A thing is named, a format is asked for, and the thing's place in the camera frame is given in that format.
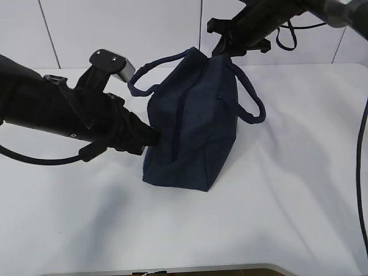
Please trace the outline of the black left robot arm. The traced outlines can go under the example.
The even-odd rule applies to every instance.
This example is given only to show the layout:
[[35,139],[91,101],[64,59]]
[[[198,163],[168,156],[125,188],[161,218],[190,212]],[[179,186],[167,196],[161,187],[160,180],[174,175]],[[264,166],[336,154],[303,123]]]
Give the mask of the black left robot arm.
[[125,108],[123,98],[105,93],[112,75],[128,82],[134,66],[127,58],[99,49],[75,87],[67,78],[41,76],[1,56],[1,121],[141,155],[156,145],[158,131]]

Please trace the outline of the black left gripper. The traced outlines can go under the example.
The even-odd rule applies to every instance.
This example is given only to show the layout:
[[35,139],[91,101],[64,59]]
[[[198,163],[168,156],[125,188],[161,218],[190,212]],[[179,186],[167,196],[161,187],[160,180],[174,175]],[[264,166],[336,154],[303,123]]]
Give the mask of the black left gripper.
[[146,147],[156,146],[161,134],[124,107],[124,100],[108,94],[112,103],[113,126],[108,147],[116,151],[142,155]]

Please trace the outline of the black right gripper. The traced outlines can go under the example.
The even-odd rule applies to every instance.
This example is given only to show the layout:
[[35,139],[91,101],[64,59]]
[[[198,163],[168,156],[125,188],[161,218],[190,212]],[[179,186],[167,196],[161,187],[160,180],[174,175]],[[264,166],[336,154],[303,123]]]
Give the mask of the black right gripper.
[[208,33],[221,35],[212,50],[212,57],[220,55],[241,57],[245,56],[248,51],[266,53],[271,50],[271,42],[266,39],[267,33],[255,25],[211,18],[207,22],[206,29]]

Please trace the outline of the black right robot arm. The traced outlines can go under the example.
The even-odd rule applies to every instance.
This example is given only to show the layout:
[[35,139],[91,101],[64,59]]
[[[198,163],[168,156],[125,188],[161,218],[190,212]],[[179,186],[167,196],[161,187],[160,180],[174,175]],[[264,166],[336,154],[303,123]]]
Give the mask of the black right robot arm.
[[212,56],[244,56],[248,51],[266,53],[271,42],[266,38],[281,28],[295,36],[297,27],[291,19],[309,12],[323,25],[333,28],[349,26],[364,39],[367,38],[367,1],[294,1],[262,0],[244,1],[243,9],[230,20],[211,18],[208,33],[218,33],[221,38]]

